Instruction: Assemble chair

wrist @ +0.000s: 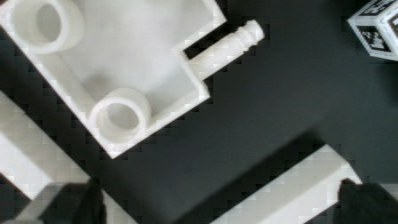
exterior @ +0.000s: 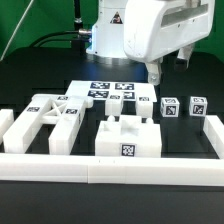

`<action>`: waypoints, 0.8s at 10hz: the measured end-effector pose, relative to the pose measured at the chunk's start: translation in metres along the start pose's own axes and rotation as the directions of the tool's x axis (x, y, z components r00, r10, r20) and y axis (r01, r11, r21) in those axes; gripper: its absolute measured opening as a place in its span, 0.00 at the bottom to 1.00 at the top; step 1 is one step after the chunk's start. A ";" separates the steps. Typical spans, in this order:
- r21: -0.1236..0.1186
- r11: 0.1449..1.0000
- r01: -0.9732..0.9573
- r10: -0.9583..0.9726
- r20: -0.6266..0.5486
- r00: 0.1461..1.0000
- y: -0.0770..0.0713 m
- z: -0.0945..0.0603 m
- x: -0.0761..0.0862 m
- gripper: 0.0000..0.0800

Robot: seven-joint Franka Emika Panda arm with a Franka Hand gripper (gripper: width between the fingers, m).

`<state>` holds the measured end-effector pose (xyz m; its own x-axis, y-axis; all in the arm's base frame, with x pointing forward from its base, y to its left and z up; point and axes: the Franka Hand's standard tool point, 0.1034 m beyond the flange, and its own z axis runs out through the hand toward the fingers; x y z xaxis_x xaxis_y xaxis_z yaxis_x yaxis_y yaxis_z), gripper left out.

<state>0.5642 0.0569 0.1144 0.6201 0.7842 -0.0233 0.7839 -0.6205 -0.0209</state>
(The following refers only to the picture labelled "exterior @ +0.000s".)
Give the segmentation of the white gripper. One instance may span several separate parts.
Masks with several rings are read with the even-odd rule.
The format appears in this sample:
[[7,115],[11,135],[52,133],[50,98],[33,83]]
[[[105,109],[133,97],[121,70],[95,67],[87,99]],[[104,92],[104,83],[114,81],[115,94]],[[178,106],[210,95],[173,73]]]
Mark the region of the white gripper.
[[128,0],[124,15],[126,55],[147,63],[148,82],[159,85],[161,57],[181,48],[175,69],[185,71],[194,50],[192,43],[211,32],[214,8],[215,0]]

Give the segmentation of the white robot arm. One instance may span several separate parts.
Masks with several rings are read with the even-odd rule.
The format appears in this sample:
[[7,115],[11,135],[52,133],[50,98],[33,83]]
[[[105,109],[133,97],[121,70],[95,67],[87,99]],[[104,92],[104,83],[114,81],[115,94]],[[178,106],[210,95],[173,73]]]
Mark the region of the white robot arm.
[[212,29],[215,0],[99,0],[89,58],[107,64],[141,62],[158,85],[163,57],[177,52],[184,71],[195,43]]

